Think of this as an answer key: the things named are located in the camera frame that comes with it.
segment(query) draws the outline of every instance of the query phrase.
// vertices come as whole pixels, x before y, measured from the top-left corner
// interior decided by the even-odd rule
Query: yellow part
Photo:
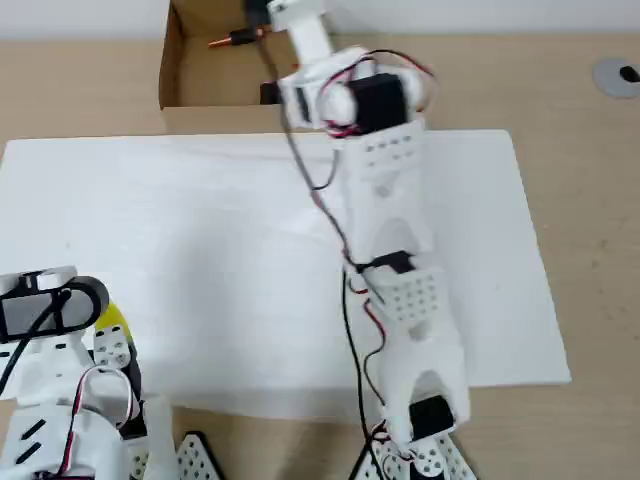
[[[133,342],[133,337],[131,336],[131,332],[129,331],[129,325],[127,325],[127,321],[124,319],[124,316],[122,315],[116,304],[111,302],[109,303],[107,310],[96,322],[96,330],[103,330],[107,327],[113,327],[115,325],[121,325],[124,329],[124,334],[127,337],[127,341],[129,343]]]

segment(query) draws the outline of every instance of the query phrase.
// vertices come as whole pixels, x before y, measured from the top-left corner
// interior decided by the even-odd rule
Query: white plastic part
[[[333,48],[320,20],[324,0],[273,0],[268,4],[274,31],[288,30],[301,65],[329,57]]]
[[[416,395],[442,395],[457,425],[470,416],[464,348],[449,305],[447,280],[434,254],[412,259],[416,270],[398,275],[380,267],[368,277],[384,300],[372,295],[387,332],[379,354],[382,416],[393,440],[411,442],[409,405]]]
[[[198,435],[187,435],[178,449],[180,480],[220,480],[220,473]]]
[[[78,275],[76,267],[56,267],[44,270],[36,277],[38,290],[51,290],[66,285],[73,277]]]
[[[135,480],[142,480],[147,470],[149,461],[149,442],[147,437],[128,440],[125,445],[131,456],[131,468],[129,473]]]
[[[82,332],[31,340],[16,364],[0,399],[16,398],[19,405],[37,405],[55,398],[73,398],[82,373],[93,366]],[[0,345],[4,370],[19,342]]]
[[[340,176],[351,256],[360,264],[404,251],[414,270],[365,271],[370,298],[387,333],[378,357],[379,389],[394,442],[413,438],[409,405],[442,395],[456,424],[469,419],[464,349],[449,305],[447,280],[422,210],[424,121],[343,142]]]
[[[149,441],[149,457],[144,479],[181,478],[173,443],[171,405],[163,397],[151,397],[144,402],[143,415]]]
[[[367,52],[362,47],[350,47],[305,65],[297,72],[280,79],[278,85],[284,99],[287,117],[292,127],[321,129],[325,118],[319,112],[318,94],[326,81],[336,72],[352,65]],[[363,64],[362,74],[370,73],[370,66]]]
[[[448,434],[438,435],[411,445],[415,452],[411,460],[401,455],[393,442],[384,444],[374,440],[372,447],[378,464],[388,479],[409,480],[410,469],[415,468],[422,478],[445,480],[476,480],[476,476]],[[377,469],[371,455],[366,453],[353,480],[378,480]]]
[[[96,365],[122,369],[131,362],[131,351],[122,325],[96,330],[93,336],[93,358]]]
[[[0,478],[26,480],[32,479],[35,472],[57,471],[69,429],[70,410],[70,406],[54,404],[16,410],[0,457]],[[107,419],[82,410],[76,417],[74,434],[72,464],[66,475],[91,475],[95,480],[128,478],[129,451]],[[16,464],[30,450],[31,455]]]
[[[341,143],[345,228],[356,262],[433,249],[421,201],[424,139],[424,120],[418,118]]]
[[[335,84],[326,89],[318,106],[320,116],[338,125],[351,125],[358,112],[353,93],[343,84]]]

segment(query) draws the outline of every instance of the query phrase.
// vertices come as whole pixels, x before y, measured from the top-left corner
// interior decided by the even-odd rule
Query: mounting hole
[[[631,65],[622,67],[620,69],[620,76],[622,79],[629,83],[640,83],[640,73]]]

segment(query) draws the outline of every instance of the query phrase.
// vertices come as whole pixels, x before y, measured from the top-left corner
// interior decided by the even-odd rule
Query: black part
[[[40,442],[36,442],[33,445],[31,445],[29,448],[27,448],[22,455],[20,455],[18,458],[16,458],[16,465],[20,465],[20,464],[26,462],[31,455],[33,455],[38,450],[40,450],[41,446],[42,446],[42,444]]]
[[[388,265],[397,274],[412,272],[416,269],[409,260],[412,256],[413,255],[405,250],[398,250],[397,252],[374,258],[365,268],[376,268]]]
[[[242,28],[229,33],[231,45],[247,45],[256,41],[255,28]]]
[[[278,105],[280,103],[280,87],[278,82],[265,82],[260,85],[260,105]]]
[[[142,373],[140,372],[140,365],[138,364],[138,351],[136,350],[133,342],[129,342],[128,346],[131,360],[126,367],[120,370],[129,379],[129,382],[131,383],[131,389],[136,395],[136,398],[140,399],[142,398]],[[138,405],[140,406],[140,412],[142,412],[144,408],[144,400],[138,400]],[[122,435],[122,438],[124,440],[146,437],[147,427],[144,423],[144,415],[140,413],[140,415],[138,415],[136,418],[125,423],[120,429],[120,435]]]
[[[310,122],[311,116],[309,114],[309,104],[307,103],[307,98],[304,95],[304,90],[296,88],[296,98],[298,99],[298,106],[300,107],[302,118],[304,118],[305,122]]]
[[[220,464],[218,463],[218,460],[213,454],[213,450],[211,450],[211,445],[209,445],[209,441],[207,440],[207,436],[204,434],[204,432],[201,432],[199,430],[192,430],[185,434],[185,438],[187,437],[187,435],[195,435],[200,439],[200,442],[202,442],[202,446],[204,447],[204,450],[207,452],[207,456],[211,461],[211,465],[213,465],[213,468],[218,474],[218,477],[220,478],[220,480],[226,480],[226,477],[222,473],[222,468],[220,468]]]
[[[407,102],[398,76],[379,73],[353,80],[348,86],[356,101],[356,124],[360,134],[407,123]]]
[[[244,0],[244,12],[251,26],[270,25],[271,16],[267,9],[270,0]]]
[[[443,432],[455,425],[453,413],[442,395],[411,404],[409,416],[414,441]]]
[[[631,65],[620,69],[620,76],[629,83],[640,83],[640,73]]]
[[[54,322],[54,326],[52,328],[39,329],[32,338],[59,336],[71,332],[76,332],[78,330],[84,330],[93,325],[105,312],[107,306],[109,305],[109,292],[107,291],[107,287],[96,278],[75,277],[62,287],[40,291],[36,287],[37,282],[35,282],[35,277],[38,273],[41,273],[41,271],[23,274],[19,279],[18,286],[7,295],[4,295],[2,296],[2,298],[0,298],[0,312],[2,312],[0,314],[0,321],[2,322],[2,325],[0,325],[0,343],[9,343],[24,339],[25,337],[27,337],[27,332],[29,331],[33,320],[35,320],[31,320],[31,323],[25,325],[24,331],[22,333],[9,334],[7,321],[4,315],[3,301],[21,297],[29,297],[33,295],[46,294],[51,295],[52,300],[55,301],[55,299],[65,291],[72,294],[72,299],[73,292],[81,292],[89,298],[92,311],[89,314],[89,317],[84,322],[71,326],[65,325],[63,323],[62,317],[58,317],[59,315],[61,315],[60,311],[62,309],[58,309],[58,311],[53,314],[54,319],[56,319],[56,321]]]
[[[140,401],[138,404],[140,405],[140,412],[142,412],[144,401]],[[120,435],[123,440],[146,437],[147,426],[144,424],[144,415],[140,413],[136,418],[125,423],[122,428],[120,428]]]
[[[26,432],[24,432],[22,434],[22,436],[20,437],[20,440],[28,440],[29,438],[31,438],[33,436],[34,433],[36,433],[38,430],[40,430],[42,427],[44,427],[44,425],[46,423],[47,423],[47,421],[45,419],[41,418],[36,423],[34,423],[31,426],[31,428],[29,428],[29,430],[27,430]]]

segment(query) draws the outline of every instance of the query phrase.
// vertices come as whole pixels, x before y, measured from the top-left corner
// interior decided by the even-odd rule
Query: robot
[[[470,417],[464,349],[435,235],[420,208],[423,114],[435,76],[392,50],[334,52],[322,0],[267,7],[248,0],[247,19],[256,31],[266,23],[288,31],[299,57],[298,71],[280,78],[256,39],[279,86],[296,165],[343,244],[343,313],[359,391],[364,375],[382,418],[369,430],[361,405],[365,446],[350,478],[475,479],[449,436]],[[327,185],[340,182],[343,224],[322,199],[327,185],[315,185],[305,167],[296,127],[324,129],[334,139]],[[347,294],[362,296],[381,334],[380,348],[362,365]],[[87,348],[82,336],[91,326]],[[143,398],[128,327],[97,279],[79,277],[73,267],[0,277],[0,342],[0,398],[18,403],[0,457],[2,478],[222,478],[201,437],[188,436],[176,454],[169,405]],[[376,382],[368,371],[374,355]]]

